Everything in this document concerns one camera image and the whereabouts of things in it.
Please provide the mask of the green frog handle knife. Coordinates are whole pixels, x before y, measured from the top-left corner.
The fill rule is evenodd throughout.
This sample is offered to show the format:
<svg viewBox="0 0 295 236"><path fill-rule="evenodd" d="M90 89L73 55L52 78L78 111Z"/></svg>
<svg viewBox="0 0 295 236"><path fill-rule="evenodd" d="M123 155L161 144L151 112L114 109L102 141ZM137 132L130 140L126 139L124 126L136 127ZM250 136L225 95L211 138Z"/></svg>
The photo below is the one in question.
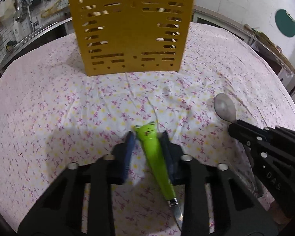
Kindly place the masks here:
<svg viewBox="0 0 295 236"><path fill-rule="evenodd" d="M141 142L147 162L152 174L161 189L164 199L167 201L178 228L182 229L183 214L176 198L174 187L169 179L165 158L161 148L160 134L157 132L155 122L149 122L143 126L134 126L136 137Z"/></svg>

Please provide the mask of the steel spoon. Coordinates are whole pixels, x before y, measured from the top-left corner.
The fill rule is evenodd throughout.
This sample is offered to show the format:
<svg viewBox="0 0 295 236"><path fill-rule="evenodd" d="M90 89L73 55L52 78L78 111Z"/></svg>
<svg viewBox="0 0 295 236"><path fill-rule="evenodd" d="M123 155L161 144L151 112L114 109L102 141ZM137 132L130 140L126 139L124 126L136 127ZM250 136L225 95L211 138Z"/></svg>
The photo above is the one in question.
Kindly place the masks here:
<svg viewBox="0 0 295 236"><path fill-rule="evenodd" d="M216 114L222 119L230 123L236 123L237 117L236 117L236 108L233 103L233 101L229 98L228 95L224 93L217 94L217 96L214 97L214 109ZM263 196L263 189L261 186L261 182L258 180L258 178L255 177L255 175L252 175L254 180L254 194L256 197L262 197Z"/></svg>

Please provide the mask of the pink floral tablecloth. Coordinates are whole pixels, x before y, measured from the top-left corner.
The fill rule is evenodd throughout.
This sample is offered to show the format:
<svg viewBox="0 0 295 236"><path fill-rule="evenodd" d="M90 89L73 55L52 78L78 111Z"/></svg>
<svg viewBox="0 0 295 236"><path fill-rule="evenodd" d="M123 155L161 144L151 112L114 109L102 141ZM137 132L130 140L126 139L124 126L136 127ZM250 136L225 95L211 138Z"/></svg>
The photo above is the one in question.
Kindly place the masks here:
<svg viewBox="0 0 295 236"><path fill-rule="evenodd" d="M219 93L239 119L295 131L295 104L279 78L221 28L191 23L179 72L89 77L74 34L25 54L0 79L1 215L17 230L68 163L94 162L149 122L200 162L227 164L255 191L245 150L215 113Z"/></svg>

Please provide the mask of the yellow perforated utensil holder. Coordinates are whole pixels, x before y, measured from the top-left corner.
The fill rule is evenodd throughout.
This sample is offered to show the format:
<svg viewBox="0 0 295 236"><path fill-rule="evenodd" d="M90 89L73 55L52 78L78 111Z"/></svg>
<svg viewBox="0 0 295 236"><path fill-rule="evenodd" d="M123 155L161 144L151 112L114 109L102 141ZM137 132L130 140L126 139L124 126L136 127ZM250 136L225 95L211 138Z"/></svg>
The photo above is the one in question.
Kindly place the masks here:
<svg viewBox="0 0 295 236"><path fill-rule="evenodd" d="M179 71L193 0L69 0L88 76Z"/></svg>

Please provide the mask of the steel sink faucet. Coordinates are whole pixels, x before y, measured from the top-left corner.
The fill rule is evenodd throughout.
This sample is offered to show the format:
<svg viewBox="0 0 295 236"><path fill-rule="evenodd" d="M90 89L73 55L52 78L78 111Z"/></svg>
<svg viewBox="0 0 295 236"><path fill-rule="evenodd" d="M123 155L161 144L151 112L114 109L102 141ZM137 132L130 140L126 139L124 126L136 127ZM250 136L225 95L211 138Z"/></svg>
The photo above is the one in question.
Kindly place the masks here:
<svg viewBox="0 0 295 236"><path fill-rule="evenodd" d="M30 5L26 0L21 0L21 16L20 18L25 20L26 17L28 17L30 22L30 29L32 32L36 31L36 27L39 25L39 21L34 21L34 18L31 15L30 11Z"/></svg>

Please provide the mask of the green round wall object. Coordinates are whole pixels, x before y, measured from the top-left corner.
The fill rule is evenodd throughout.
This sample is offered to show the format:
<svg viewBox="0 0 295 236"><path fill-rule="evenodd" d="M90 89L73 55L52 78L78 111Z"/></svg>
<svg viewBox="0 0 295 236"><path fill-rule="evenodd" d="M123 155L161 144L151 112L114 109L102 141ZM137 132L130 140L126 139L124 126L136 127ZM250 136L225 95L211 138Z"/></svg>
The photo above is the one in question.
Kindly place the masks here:
<svg viewBox="0 0 295 236"><path fill-rule="evenodd" d="M295 36L295 20L284 9L280 9L275 14L275 22L280 32L286 37Z"/></svg>

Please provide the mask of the wall utensil rack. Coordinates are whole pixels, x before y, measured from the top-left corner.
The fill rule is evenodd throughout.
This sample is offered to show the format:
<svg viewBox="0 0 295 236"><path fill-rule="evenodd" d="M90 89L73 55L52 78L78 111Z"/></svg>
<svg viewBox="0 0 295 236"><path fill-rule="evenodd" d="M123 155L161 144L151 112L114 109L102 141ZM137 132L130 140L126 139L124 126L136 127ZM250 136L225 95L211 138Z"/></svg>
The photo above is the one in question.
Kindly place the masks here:
<svg viewBox="0 0 295 236"><path fill-rule="evenodd" d="M0 31L22 27L34 32L69 13L69 0L0 0Z"/></svg>

